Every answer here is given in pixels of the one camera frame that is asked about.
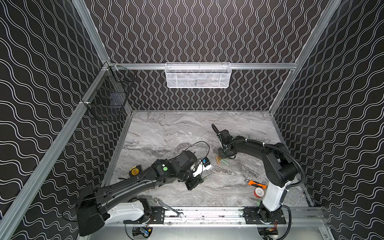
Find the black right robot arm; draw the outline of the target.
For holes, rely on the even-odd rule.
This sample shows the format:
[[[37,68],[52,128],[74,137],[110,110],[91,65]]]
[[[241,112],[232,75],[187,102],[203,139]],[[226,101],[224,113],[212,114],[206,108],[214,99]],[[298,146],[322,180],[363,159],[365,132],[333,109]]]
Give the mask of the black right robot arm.
[[[305,172],[299,162],[282,143],[267,144],[242,136],[233,137],[228,130],[219,131],[211,124],[220,141],[218,149],[221,159],[234,159],[237,154],[246,154],[262,160],[269,181],[267,193],[260,204],[266,213],[274,213],[281,209],[285,192],[300,185]]]

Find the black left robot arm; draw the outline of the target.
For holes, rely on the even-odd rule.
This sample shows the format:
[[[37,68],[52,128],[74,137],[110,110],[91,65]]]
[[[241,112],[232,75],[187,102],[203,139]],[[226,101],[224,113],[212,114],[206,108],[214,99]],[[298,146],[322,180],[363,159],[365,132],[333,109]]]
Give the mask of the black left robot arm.
[[[86,186],[76,203],[79,235],[84,237],[100,230],[112,216],[109,210],[147,190],[178,181],[191,191],[204,181],[202,172],[211,167],[208,158],[198,160],[191,151],[183,151],[169,160],[157,159],[144,171],[119,183],[102,188]]]

